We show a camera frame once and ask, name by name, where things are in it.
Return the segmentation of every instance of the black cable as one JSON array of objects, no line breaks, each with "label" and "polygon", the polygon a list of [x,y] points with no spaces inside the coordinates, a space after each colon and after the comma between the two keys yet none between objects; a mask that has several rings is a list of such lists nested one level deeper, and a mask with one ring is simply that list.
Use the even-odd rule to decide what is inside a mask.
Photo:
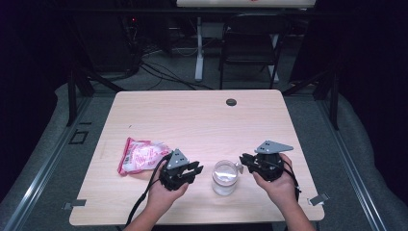
[{"label": "black cable", "polygon": [[157,78],[159,78],[159,79],[163,79],[163,80],[167,80],[167,81],[170,81],[170,82],[177,82],[177,83],[178,83],[178,81],[172,80],[172,79],[167,79],[167,78],[165,78],[163,75],[162,75],[162,76],[159,76],[159,75],[157,75],[157,74],[151,72],[150,70],[146,69],[144,66],[141,66],[140,68],[142,68],[142,69],[143,69],[144,71],[146,71],[147,73],[149,73],[149,74],[151,74],[151,75],[153,75],[153,76],[155,76],[155,77],[157,77]]},{"label": "black cable", "polygon": [[184,85],[186,85],[187,87],[189,87],[189,88],[191,88],[191,89],[193,89],[193,90],[195,90],[195,88],[194,88],[193,86],[205,88],[205,89],[208,89],[208,90],[212,90],[212,88],[207,87],[207,86],[205,86],[205,85],[190,83],[190,82],[188,82],[188,81],[182,80],[180,77],[178,77],[176,74],[174,74],[173,72],[171,72],[168,68],[166,68],[166,67],[163,66],[163,65],[152,63],[152,64],[154,64],[154,65],[160,66],[161,68],[164,68],[166,71],[170,72],[170,73],[172,74],[172,76],[171,76],[171,75],[168,75],[168,74],[166,74],[166,73],[163,73],[162,71],[160,71],[159,69],[157,69],[156,67],[152,66],[152,65],[149,64],[149,63],[142,63],[142,64],[145,64],[146,66],[148,66],[148,67],[151,68],[152,70],[157,71],[157,72],[159,72],[159,73],[161,73],[161,74],[163,74],[163,75],[165,75],[165,76],[167,76],[167,77],[173,79],[173,80],[168,80],[168,79],[166,79],[166,80],[168,80],[168,81],[173,81],[173,82],[178,82],[178,83],[184,84]]},{"label": "black cable", "polygon": [[129,217],[128,217],[127,221],[126,221],[125,227],[128,226],[128,225],[130,224],[130,222],[132,221],[133,215],[135,214],[135,212],[136,212],[136,210],[138,209],[139,205],[140,205],[140,204],[144,201],[144,199],[146,198],[147,193],[148,193],[149,190],[150,190],[150,187],[152,187],[152,185],[153,185],[154,183],[156,183],[156,182],[159,180],[159,179],[157,179],[156,181],[152,182],[154,176],[156,175],[157,170],[159,169],[159,166],[161,165],[161,163],[162,163],[164,160],[166,160],[166,158],[163,158],[163,159],[156,165],[156,167],[154,168],[153,174],[152,174],[152,176],[150,177],[150,180],[149,180],[149,184],[147,184],[146,190],[144,191],[144,193],[140,196],[140,198],[138,199],[138,201],[137,201],[137,202],[135,203],[135,205],[133,206],[132,211],[130,212]]},{"label": "black cable", "polygon": [[163,81],[163,78],[160,78],[159,82],[157,82],[157,84],[153,85],[152,87],[148,88],[147,90],[152,90],[152,89],[156,88],[157,86],[159,86],[162,83],[162,81]]},{"label": "black cable", "polygon": [[282,161],[283,161],[283,163],[285,163],[291,169],[291,171],[288,171],[284,167],[280,167],[279,165],[271,163],[271,162],[266,162],[266,163],[268,163],[268,164],[270,164],[270,165],[272,165],[274,167],[278,167],[281,170],[286,171],[286,173],[288,173],[292,177],[293,182],[294,182],[294,196],[296,197],[296,201],[298,201],[299,200],[299,194],[302,193],[302,191],[299,188],[299,184],[297,183],[297,180],[296,180],[296,177],[294,175],[294,172],[293,172],[293,169],[292,169],[291,165],[289,165],[289,163],[287,163],[284,160],[282,160]]},{"label": "black cable", "polygon": [[124,74],[115,76],[115,77],[104,77],[104,79],[109,80],[111,82],[118,81],[118,80],[124,80],[132,77],[134,74],[136,74],[141,66],[141,61],[138,64],[138,59],[141,59],[141,55],[135,54],[132,57],[132,66],[129,70],[125,71]]}]

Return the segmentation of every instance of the glass cup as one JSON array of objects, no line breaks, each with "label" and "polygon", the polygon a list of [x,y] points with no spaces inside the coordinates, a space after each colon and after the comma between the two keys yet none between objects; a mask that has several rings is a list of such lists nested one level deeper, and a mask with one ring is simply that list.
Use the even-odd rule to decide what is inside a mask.
[{"label": "glass cup", "polygon": [[231,194],[237,186],[238,168],[230,161],[220,161],[213,170],[213,190],[219,195]]}]

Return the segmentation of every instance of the pink snack bag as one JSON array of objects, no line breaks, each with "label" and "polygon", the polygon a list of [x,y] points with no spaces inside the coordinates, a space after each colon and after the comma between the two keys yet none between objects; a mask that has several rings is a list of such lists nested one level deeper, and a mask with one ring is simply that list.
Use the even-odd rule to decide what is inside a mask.
[{"label": "pink snack bag", "polygon": [[125,176],[153,169],[168,153],[170,148],[162,142],[135,141],[128,138],[117,172]]}]

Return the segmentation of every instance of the chair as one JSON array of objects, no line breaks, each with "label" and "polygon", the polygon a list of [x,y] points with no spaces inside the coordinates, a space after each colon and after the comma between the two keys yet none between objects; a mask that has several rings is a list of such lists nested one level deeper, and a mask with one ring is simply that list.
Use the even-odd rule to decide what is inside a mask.
[{"label": "chair", "polygon": [[[222,90],[224,64],[274,65],[269,88],[279,62],[282,41],[290,31],[291,23],[283,15],[266,13],[241,13],[226,20],[222,31],[222,47],[218,69],[219,88]],[[277,35],[276,44],[272,35]]]}]

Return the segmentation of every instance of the cable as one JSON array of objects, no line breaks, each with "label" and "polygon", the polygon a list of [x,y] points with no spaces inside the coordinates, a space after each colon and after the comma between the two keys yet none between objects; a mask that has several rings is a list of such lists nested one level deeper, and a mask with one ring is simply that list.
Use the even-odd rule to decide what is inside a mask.
[{"label": "cable", "polygon": [[159,163],[156,165],[156,167],[154,168],[153,174],[152,174],[152,176],[150,177],[150,180],[149,180],[149,183],[147,184],[146,190],[144,191],[144,193],[140,196],[140,198],[138,199],[138,201],[137,201],[137,202],[135,203],[135,205],[133,206],[132,211],[130,212],[129,217],[128,217],[127,221],[126,221],[125,227],[128,226],[128,225],[130,224],[130,222],[132,221],[133,215],[135,214],[135,212],[136,212],[136,210],[138,209],[139,205],[140,205],[140,204],[144,201],[144,199],[146,198],[147,193],[148,193],[149,190],[150,190],[150,187],[152,187],[154,183],[156,183],[157,181],[159,181],[159,179],[157,179],[157,180],[155,180],[154,182],[152,182],[154,176],[156,175],[157,170],[159,169],[159,166],[161,165],[161,163],[162,163],[164,160],[166,160],[166,158],[163,158],[162,160],[160,160],[160,162],[159,162]]},{"label": "cable", "polygon": [[[163,65],[155,64],[155,63],[151,63],[151,62],[150,62],[150,64],[149,64],[149,63],[145,63],[145,62],[143,62],[142,64],[145,65],[146,67],[149,67],[151,70],[154,70],[154,71],[160,73],[161,75],[164,75],[164,76],[166,76],[166,77],[169,77],[170,79],[167,79],[167,78],[161,77],[161,76],[157,76],[157,75],[153,74],[151,71],[147,70],[144,66],[141,66],[141,67],[140,67],[140,68],[144,69],[145,71],[147,71],[149,74],[152,74],[152,75],[154,75],[154,76],[156,76],[156,77],[158,77],[158,78],[163,78],[164,80],[167,80],[167,81],[172,81],[172,82],[184,84],[184,85],[186,85],[188,88],[190,88],[190,89],[192,89],[192,90],[196,90],[194,87],[201,87],[201,88],[205,88],[205,89],[208,89],[208,90],[212,90],[212,88],[207,87],[207,86],[205,86],[205,85],[190,83],[190,82],[188,82],[188,81],[182,80],[180,77],[178,77],[176,74],[174,74],[173,72],[171,72],[168,68],[166,68],[166,67],[163,66]],[[151,64],[157,65],[157,66],[159,66],[159,67],[165,69],[165,70],[168,71],[171,75],[166,74],[166,73],[163,73],[161,70],[159,70],[158,68],[152,66]]]},{"label": "cable", "polygon": [[[177,53],[179,53],[181,56],[184,56],[184,57],[188,57],[188,56],[191,56],[191,55],[193,55],[193,54],[195,54],[195,53],[197,53],[197,51],[198,51],[198,49],[196,48],[196,47],[192,47],[192,48],[178,48],[178,47],[174,47],[173,48],[174,50],[176,50],[177,51]],[[193,50],[190,54],[183,54],[180,50]]]},{"label": "cable", "polygon": [[135,54],[132,58],[132,65],[129,70],[127,70],[123,75],[119,75],[115,77],[105,77],[105,79],[111,82],[128,79],[138,72],[140,66],[141,66],[141,56],[138,54]]},{"label": "cable", "polygon": [[302,191],[300,190],[299,184],[297,183],[296,177],[294,176],[294,172],[293,172],[293,169],[292,169],[291,165],[289,165],[289,163],[287,163],[284,160],[282,160],[282,161],[283,161],[283,163],[285,163],[291,169],[291,171],[288,171],[284,167],[280,167],[279,165],[271,163],[271,162],[266,161],[266,163],[268,163],[268,164],[270,164],[270,165],[272,165],[274,167],[277,167],[277,168],[279,168],[281,170],[286,171],[286,173],[288,173],[292,177],[293,183],[294,183],[294,196],[296,197],[296,201],[298,201],[299,200],[299,194],[302,193]]},{"label": "cable", "polygon": [[152,87],[148,88],[147,90],[152,90],[152,89],[156,88],[157,86],[159,86],[162,83],[162,81],[163,81],[163,79],[159,78],[159,82],[157,84],[153,85]]}]

